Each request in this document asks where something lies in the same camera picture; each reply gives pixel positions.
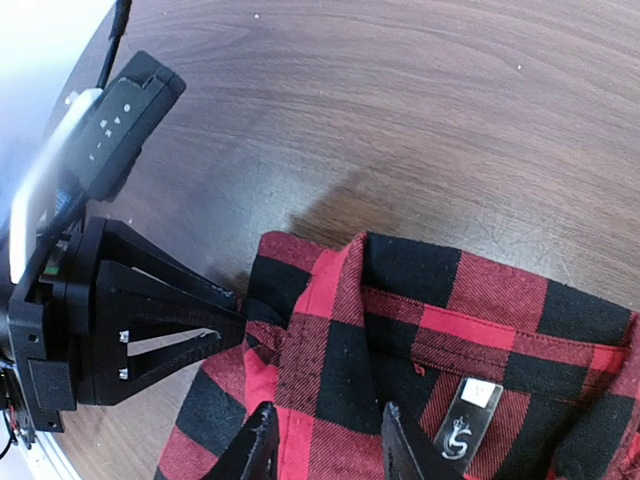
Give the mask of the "red black plaid shirt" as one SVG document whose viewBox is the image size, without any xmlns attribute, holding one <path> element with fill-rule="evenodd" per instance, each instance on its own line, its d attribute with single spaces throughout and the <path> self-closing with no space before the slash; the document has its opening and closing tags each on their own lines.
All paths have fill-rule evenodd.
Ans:
<svg viewBox="0 0 640 480">
<path fill-rule="evenodd" d="M 241 344 L 205 360 L 159 479 L 201 479 L 264 402 L 283 479 L 380 479 L 398 403 L 468 479 L 635 479 L 639 315 L 450 247 L 262 236 Z"/>
</svg>

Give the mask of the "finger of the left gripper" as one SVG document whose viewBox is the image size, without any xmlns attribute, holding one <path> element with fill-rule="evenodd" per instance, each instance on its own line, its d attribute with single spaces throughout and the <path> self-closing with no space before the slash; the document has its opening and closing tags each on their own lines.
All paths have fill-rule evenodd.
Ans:
<svg viewBox="0 0 640 480">
<path fill-rule="evenodd" d="M 191 326 L 185 322 L 156 322 L 143 328 L 147 340 L 165 336 L 167 328 L 183 333 L 205 329 L 204 333 L 178 343 L 157 347 L 130 356 L 121 333 L 133 334 L 132 327 L 106 327 L 94 340 L 94 403 L 114 406 L 138 394 L 182 368 L 239 345 L 246 320 L 239 315 L 209 315 Z"/>
<path fill-rule="evenodd" d="M 99 257 L 97 284 L 108 293 L 240 318 L 234 292 L 188 269 L 121 221 L 103 222 Z"/>
</svg>

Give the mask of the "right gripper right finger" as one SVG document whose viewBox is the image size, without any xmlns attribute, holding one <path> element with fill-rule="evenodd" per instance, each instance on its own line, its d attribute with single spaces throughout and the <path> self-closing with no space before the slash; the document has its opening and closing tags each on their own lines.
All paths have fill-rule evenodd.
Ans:
<svg viewBox="0 0 640 480">
<path fill-rule="evenodd" d="M 396 402 L 388 402 L 381 426 L 385 478 L 391 480 L 463 480 L 417 422 Z"/>
</svg>

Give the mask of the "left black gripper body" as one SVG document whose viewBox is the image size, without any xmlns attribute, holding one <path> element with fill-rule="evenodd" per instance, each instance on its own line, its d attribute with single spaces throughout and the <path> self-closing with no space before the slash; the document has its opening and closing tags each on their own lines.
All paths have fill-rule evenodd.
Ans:
<svg viewBox="0 0 640 480">
<path fill-rule="evenodd" d="M 61 414 L 130 396 L 130 228 L 94 217 L 57 274 L 39 247 L 8 301 L 15 362 L 10 421 L 21 435 L 61 432 Z"/>
</svg>

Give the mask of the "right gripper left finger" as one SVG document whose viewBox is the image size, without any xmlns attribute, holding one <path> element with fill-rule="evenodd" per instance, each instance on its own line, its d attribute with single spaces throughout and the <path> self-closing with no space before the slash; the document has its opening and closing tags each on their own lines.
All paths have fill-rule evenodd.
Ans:
<svg viewBox="0 0 640 480">
<path fill-rule="evenodd" d="M 279 441 L 277 409 L 272 402 L 262 402 L 204 479 L 277 479 Z"/>
</svg>

